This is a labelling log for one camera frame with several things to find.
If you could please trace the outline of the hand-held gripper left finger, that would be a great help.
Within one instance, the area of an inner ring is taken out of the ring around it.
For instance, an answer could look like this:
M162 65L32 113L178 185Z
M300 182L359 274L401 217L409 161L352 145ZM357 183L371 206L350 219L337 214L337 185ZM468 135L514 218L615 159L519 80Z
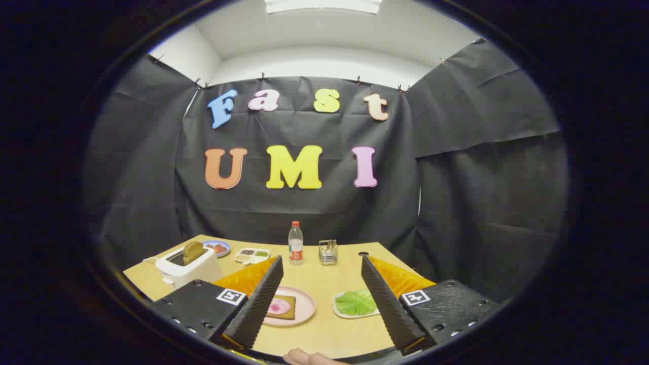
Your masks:
M151 309L190 335L235 349L252 349L283 278L281 256L223 277L191 280Z

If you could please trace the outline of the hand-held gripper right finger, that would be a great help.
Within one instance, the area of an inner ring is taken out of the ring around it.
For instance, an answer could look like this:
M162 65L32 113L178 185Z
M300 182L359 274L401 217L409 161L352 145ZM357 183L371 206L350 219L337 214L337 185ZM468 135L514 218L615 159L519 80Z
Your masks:
M447 342L501 306L458 280L431 282L368 254L361 276L403 355Z

